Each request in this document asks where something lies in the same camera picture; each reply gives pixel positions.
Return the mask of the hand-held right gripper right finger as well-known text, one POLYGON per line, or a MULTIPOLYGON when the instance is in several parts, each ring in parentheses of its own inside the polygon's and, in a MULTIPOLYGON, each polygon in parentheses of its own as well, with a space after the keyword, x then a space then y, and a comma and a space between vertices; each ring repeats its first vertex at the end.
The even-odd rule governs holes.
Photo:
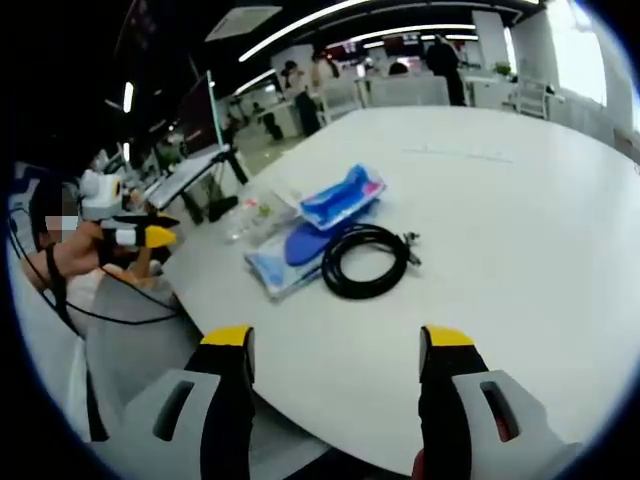
POLYGON ((554 479, 580 453, 552 430, 543 404, 489 369, 459 330, 421 328, 419 382, 426 479, 554 479))

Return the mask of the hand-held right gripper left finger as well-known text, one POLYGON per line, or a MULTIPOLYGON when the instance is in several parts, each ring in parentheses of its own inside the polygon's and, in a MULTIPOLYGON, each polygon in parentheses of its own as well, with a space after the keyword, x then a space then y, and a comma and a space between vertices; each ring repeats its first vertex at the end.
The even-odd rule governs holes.
POLYGON ((121 479, 247 479, 255 407, 254 330, 203 337, 182 370, 170 370, 126 407, 107 442, 121 479))

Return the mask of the person's left hand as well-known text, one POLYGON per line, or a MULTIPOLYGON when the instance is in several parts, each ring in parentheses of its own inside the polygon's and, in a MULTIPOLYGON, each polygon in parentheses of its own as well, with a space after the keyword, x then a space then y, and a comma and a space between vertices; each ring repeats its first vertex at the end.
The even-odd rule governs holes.
POLYGON ((88 274, 99 267, 97 242, 103 239, 101 227, 83 221, 71 236, 54 247, 54 260, 65 279, 88 274))

